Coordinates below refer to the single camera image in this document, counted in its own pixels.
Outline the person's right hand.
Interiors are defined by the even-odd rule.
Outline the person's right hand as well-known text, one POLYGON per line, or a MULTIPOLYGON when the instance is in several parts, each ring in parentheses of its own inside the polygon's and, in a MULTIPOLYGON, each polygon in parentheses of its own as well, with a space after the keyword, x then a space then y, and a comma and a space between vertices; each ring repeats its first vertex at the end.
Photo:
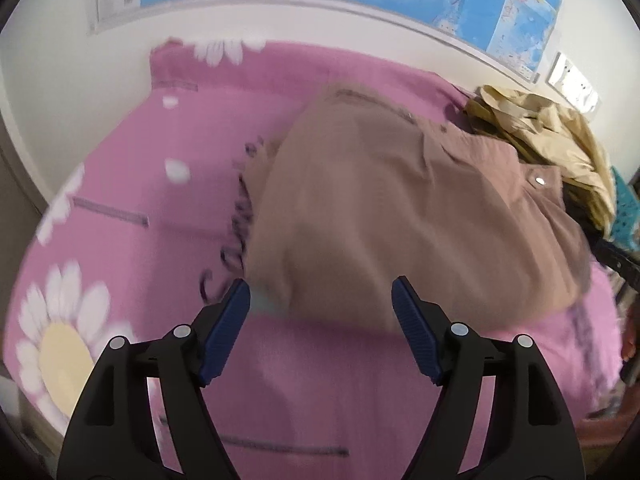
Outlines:
POLYGON ((637 352, 637 329, 634 323, 629 323, 623 332, 622 348, 620 349, 620 357, 624 363, 631 360, 637 352))

